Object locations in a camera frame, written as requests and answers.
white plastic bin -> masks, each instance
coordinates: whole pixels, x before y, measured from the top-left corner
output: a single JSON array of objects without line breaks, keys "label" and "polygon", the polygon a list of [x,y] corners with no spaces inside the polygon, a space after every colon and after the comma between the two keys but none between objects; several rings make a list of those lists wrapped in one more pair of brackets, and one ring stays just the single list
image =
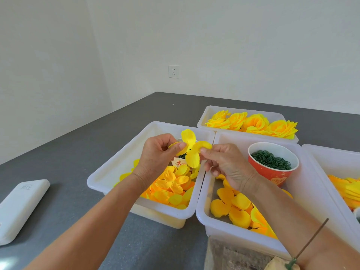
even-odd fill
[{"label": "white plastic bin", "polygon": [[[215,133],[211,131],[158,121],[151,122],[112,158],[89,176],[87,181],[88,187],[103,192],[106,195],[115,183],[119,181],[121,174],[131,171],[133,161],[140,158],[147,138],[165,133],[170,133],[175,138],[181,138],[181,132],[185,129],[191,129],[195,133],[197,140],[204,140],[210,144],[214,141]],[[170,227],[182,228],[186,219],[195,213],[204,174],[204,167],[201,166],[189,206],[186,209],[173,208],[139,197],[130,212]]]},{"label": "white plastic bin", "polygon": [[332,174],[339,178],[359,178],[360,153],[309,144],[304,144],[302,147],[309,154],[319,177],[322,179],[326,189],[342,213],[343,218],[356,235],[356,241],[358,242],[357,250],[360,252],[360,223],[356,220],[351,210],[339,195],[339,192],[327,177],[328,174]]},{"label": "white plastic bin", "polygon": [[[263,139],[255,135],[244,136],[228,131],[217,132],[214,144],[234,143],[247,159],[248,147],[253,143],[261,141],[263,141]],[[330,218],[327,226],[350,245],[360,250],[359,243],[354,240],[354,233],[342,217],[341,212],[327,192],[315,167],[301,146],[284,142],[281,139],[277,139],[273,141],[273,143],[288,148],[300,161],[299,168],[291,174],[282,188],[288,190],[293,195],[294,201],[308,210],[320,222],[323,222],[326,218]],[[212,200],[218,199],[216,191],[221,187],[223,187],[221,180],[215,179],[210,173],[206,173],[196,207],[196,216],[199,221],[205,225],[206,234],[265,254],[290,259],[290,255],[280,241],[234,226],[230,220],[227,221],[225,217],[218,219],[212,216],[210,203]]]},{"label": "white plastic bin", "polygon": [[[280,120],[280,119],[285,120],[284,116],[280,113],[263,112],[263,111],[256,111],[256,110],[245,110],[245,109],[235,109],[235,108],[227,108],[227,107],[219,107],[219,106],[206,106],[205,111],[197,124],[197,127],[202,128],[202,129],[207,129],[210,131],[215,131],[215,132],[230,132],[231,130],[207,127],[205,124],[206,122],[208,122],[208,120],[210,118],[212,118],[212,116],[214,114],[216,114],[217,112],[222,111],[222,110],[229,110],[229,112],[232,114],[247,112],[248,116],[251,116],[252,114],[263,114],[265,117],[268,118],[270,123],[274,122],[276,120]],[[238,131],[231,131],[231,132],[235,132],[236,134],[241,135],[241,136],[254,136],[253,133],[248,133],[248,132],[238,132]],[[296,135],[295,135],[294,139],[284,139],[284,138],[279,138],[279,137],[274,137],[274,136],[265,136],[265,135],[261,135],[261,138],[263,139],[264,142],[272,142],[272,141],[279,140],[279,139],[284,140],[289,143],[298,143],[299,142],[299,139],[297,138]]]}]

electrical outlet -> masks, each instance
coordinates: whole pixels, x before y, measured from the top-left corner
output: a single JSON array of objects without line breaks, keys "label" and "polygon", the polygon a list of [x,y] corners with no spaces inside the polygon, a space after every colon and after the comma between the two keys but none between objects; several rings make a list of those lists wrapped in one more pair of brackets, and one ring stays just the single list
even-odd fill
[{"label": "electrical outlet", "polygon": [[179,78],[179,77],[180,77],[180,66],[169,65],[169,78]]}]

gray table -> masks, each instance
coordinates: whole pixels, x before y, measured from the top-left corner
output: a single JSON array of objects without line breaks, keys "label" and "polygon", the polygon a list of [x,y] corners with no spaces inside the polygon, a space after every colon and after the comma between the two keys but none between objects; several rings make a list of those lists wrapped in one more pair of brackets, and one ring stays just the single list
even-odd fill
[{"label": "gray table", "polygon": [[[22,181],[51,183],[16,239],[0,247],[0,261],[16,259],[11,269],[22,269],[95,205],[103,194],[89,189],[87,178],[147,124],[196,127],[207,105],[282,113],[299,122],[299,144],[360,152],[360,115],[154,93],[0,165],[0,200]],[[178,109],[182,116],[173,115]],[[177,230],[130,213],[100,269],[202,269],[206,246],[195,215]]]}]

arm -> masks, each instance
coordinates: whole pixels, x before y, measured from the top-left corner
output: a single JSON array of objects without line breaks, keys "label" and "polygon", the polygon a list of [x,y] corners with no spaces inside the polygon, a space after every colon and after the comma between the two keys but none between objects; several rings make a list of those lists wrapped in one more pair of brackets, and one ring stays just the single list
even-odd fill
[{"label": "arm", "polygon": [[25,270],[98,269],[131,207],[185,147],[170,135],[149,138],[133,173],[117,184],[78,222],[49,245]]},{"label": "arm", "polygon": [[[294,202],[279,187],[260,176],[242,156],[236,145],[218,144],[201,149],[207,160],[205,170],[224,174],[229,184],[246,195],[263,214],[292,257],[304,247],[320,227],[310,213]],[[315,237],[297,260],[305,270],[355,270],[360,254],[327,227]]]}]

fingernail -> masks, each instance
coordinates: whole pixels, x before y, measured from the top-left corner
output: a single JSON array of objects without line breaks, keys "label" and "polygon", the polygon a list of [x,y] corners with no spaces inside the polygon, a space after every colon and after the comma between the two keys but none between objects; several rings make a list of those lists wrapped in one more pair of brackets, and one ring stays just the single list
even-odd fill
[{"label": "fingernail", "polygon": [[181,142],[179,145],[180,149],[184,149],[186,147],[186,143],[185,142]]}]

